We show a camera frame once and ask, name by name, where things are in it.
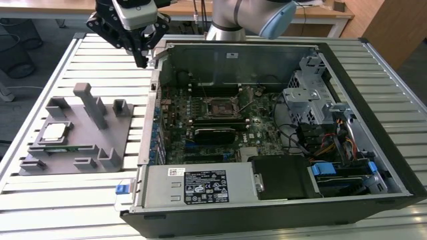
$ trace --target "wooden table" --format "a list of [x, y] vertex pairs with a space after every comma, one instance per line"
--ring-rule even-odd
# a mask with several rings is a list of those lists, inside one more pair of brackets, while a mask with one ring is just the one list
[[[0, 18], [28, 19], [88, 19], [94, 11], [94, 0], [0, 0]], [[208, 18], [212, 15], [212, 3], [206, 3]], [[160, 9], [161, 13], [170, 15], [174, 21], [193, 20], [192, 0], [178, 0], [177, 3]], [[305, 7], [297, 9], [293, 24], [332, 25], [326, 36], [336, 38], [341, 35], [346, 21], [353, 18], [350, 11], [338, 12], [322, 7]]]

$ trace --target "computer chip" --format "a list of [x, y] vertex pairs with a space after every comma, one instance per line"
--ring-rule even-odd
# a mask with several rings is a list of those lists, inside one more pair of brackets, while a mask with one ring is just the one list
[[237, 118], [237, 99], [212, 98], [206, 102], [206, 116], [209, 118]]

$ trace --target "green circuit board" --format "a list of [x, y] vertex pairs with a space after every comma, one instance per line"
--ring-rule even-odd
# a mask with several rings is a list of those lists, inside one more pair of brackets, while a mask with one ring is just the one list
[[[182, 89], [168, 89], [162, 93], [162, 117], [169, 141], [166, 145], [165, 163], [201, 164], [212, 162], [241, 162], [241, 154], [250, 150], [256, 155], [282, 154], [280, 135], [273, 126], [270, 111], [276, 102], [276, 93], [264, 93], [253, 96], [256, 86], [246, 86], [230, 97], [194, 97]], [[188, 125], [192, 120], [202, 120], [214, 117], [214, 106], [210, 102], [234, 102], [238, 118], [246, 122], [246, 128], [234, 132], [234, 140], [226, 145], [197, 145], [193, 141], [194, 128]]]

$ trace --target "power supply label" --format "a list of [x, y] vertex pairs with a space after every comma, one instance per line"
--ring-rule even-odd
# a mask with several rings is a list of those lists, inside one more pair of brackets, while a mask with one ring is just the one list
[[184, 173], [184, 203], [228, 203], [225, 170], [186, 171]]

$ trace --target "slatted metal table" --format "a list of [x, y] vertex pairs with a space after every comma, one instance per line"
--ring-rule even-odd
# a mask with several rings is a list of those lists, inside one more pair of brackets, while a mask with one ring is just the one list
[[[165, 39], [200, 40], [169, 35]], [[381, 122], [421, 183], [427, 186], [427, 108], [384, 63], [370, 45], [356, 39], [281, 38], [289, 42], [328, 43], [365, 101]], [[0, 238], [142, 240], [120, 219], [114, 208], [114, 186], [136, 176], [149, 78], [153, 69], [136, 68], [133, 57], [114, 49], [96, 34], [74, 38], [58, 62], [13, 143], [0, 163]], [[50, 97], [73, 96], [77, 82], [92, 85], [92, 95], [105, 104], [125, 99], [134, 111], [125, 146], [124, 171], [116, 173], [18, 176], [28, 144], [37, 136]], [[340, 99], [344, 99], [336, 84]], [[130, 203], [130, 196], [121, 199]], [[427, 239], [427, 201], [381, 212], [354, 224], [280, 229], [204, 236], [202, 239]]]

